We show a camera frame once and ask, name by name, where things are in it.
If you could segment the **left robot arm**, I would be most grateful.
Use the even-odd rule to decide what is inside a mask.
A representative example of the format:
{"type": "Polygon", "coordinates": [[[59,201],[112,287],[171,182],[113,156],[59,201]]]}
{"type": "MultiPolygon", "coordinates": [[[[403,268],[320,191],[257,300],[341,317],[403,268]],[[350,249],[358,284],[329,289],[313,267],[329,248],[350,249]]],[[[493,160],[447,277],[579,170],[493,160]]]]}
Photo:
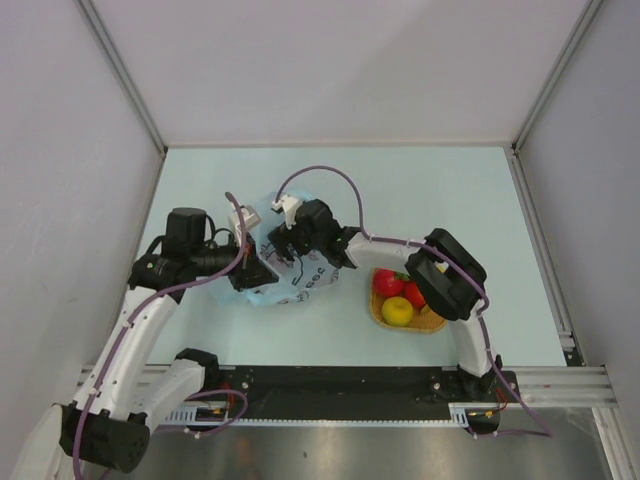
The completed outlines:
{"type": "Polygon", "coordinates": [[[120,317],[88,379],[63,406],[59,444],[80,479],[89,463],[129,473],[144,456],[160,423],[187,399],[231,399],[218,358],[197,349],[179,352],[140,400],[135,389],[156,340],[187,290],[228,278],[238,290],[275,276],[258,258],[251,230],[261,219],[250,206],[236,206],[219,244],[211,217],[181,207],[167,216],[165,231],[133,264],[120,317]]]}

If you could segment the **light blue plastic bag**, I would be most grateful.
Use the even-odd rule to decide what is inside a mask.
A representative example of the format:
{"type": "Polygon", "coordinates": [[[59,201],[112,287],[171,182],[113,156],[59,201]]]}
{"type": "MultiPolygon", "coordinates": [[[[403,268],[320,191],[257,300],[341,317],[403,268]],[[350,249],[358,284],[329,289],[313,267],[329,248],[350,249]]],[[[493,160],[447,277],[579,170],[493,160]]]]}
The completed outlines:
{"type": "Polygon", "coordinates": [[[268,234],[284,222],[282,214],[272,210],[275,191],[251,203],[261,222],[250,230],[257,241],[258,258],[276,275],[278,281],[248,290],[236,291],[227,277],[209,283],[205,289],[218,303],[223,305],[252,305],[267,307],[308,300],[314,291],[334,284],[339,278],[339,270],[317,251],[299,255],[292,253],[293,259],[281,257],[268,234]]]}

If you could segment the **yellow green fake apple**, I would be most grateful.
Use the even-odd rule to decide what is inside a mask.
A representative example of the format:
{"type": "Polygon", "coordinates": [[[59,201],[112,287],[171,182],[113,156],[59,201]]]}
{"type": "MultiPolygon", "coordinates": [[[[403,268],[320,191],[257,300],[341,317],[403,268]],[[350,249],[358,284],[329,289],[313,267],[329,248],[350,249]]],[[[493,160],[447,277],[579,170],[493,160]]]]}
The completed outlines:
{"type": "Polygon", "coordinates": [[[381,316],[389,326],[405,327],[414,318],[414,307],[404,297],[390,297],[382,304],[381,316]]]}

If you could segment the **pink fake peach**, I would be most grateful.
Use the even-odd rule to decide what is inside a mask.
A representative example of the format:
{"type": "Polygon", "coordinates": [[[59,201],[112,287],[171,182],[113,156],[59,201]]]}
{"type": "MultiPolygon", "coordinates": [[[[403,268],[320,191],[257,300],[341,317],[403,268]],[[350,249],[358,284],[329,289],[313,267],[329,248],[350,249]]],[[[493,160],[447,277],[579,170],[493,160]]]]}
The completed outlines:
{"type": "Polygon", "coordinates": [[[426,306],[426,301],[422,293],[420,292],[417,284],[413,281],[404,283],[403,296],[416,309],[422,309],[426,306]]]}

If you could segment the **red fake fruit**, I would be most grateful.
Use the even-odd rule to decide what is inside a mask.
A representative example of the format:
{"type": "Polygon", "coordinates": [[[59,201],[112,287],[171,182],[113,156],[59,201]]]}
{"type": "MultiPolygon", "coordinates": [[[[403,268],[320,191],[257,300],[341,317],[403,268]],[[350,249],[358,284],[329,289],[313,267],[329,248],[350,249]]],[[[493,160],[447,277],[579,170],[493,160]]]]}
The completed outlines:
{"type": "Polygon", "coordinates": [[[385,298],[400,296],[406,276],[388,269],[377,269],[372,278],[372,290],[385,298]]]}

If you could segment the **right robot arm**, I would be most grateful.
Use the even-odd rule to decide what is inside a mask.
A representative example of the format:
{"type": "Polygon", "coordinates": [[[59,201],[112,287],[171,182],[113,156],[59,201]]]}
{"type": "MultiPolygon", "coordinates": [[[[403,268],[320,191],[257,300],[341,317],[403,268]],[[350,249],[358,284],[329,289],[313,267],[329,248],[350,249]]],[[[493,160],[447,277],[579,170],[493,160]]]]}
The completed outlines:
{"type": "Polygon", "coordinates": [[[487,274],[448,231],[436,228],[420,241],[369,236],[362,227],[341,226],[324,202],[290,195],[273,201],[272,209],[284,222],[269,240],[287,259],[315,251],[338,269],[378,268],[408,276],[426,305],[449,322],[463,393],[484,401],[496,391],[498,356],[483,319],[487,274]]]}

